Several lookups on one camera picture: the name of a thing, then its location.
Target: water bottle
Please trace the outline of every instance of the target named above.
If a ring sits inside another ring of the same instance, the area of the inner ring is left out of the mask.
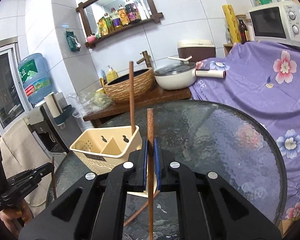
[[[52,92],[52,84],[41,53],[24,58],[20,62],[18,70],[30,103],[37,104]]]

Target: wooden countertop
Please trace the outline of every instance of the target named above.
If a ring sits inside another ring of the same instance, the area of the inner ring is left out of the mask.
[[[191,92],[189,88],[179,89],[179,90],[164,90],[159,87],[159,85],[155,82],[155,85],[152,87],[150,91],[148,91],[141,98],[135,98],[134,104],[135,108],[148,106],[157,103],[164,103],[169,101],[181,100],[191,98]],[[129,112],[130,106],[129,102],[126,103],[115,103],[113,102],[107,108],[86,115],[83,117],[85,121],[91,121],[95,119],[99,119],[102,117],[107,117],[116,114],[122,114],[125,112]]]

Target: cooking pot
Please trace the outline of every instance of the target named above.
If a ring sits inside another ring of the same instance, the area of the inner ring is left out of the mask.
[[[179,63],[170,64],[154,71],[155,80],[160,87],[166,90],[177,90],[191,86],[197,77],[226,78],[222,70],[196,70],[196,64],[189,62],[189,58],[169,59],[179,60]]]

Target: purple bedsheet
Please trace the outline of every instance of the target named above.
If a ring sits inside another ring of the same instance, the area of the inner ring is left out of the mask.
[[[226,58],[198,68],[227,70],[222,79],[197,78],[192,97],[235,107],[263,124],[282,154],[288,178],[283,219],[300,217],[300,52],[274,42],[236,44]]]

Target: yellow dish soap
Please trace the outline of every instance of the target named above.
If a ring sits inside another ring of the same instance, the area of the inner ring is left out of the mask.
[[[108,66],[108,68],[109,68],[109,72],[107,74],[107,81],[108,81],[108,83],[110,83],[111,81],[113,81],[113,80],[115,80],[115,79],[118,78],[118,74],[117,74],[116,71],[114,71],[112,69],[112,67]]]

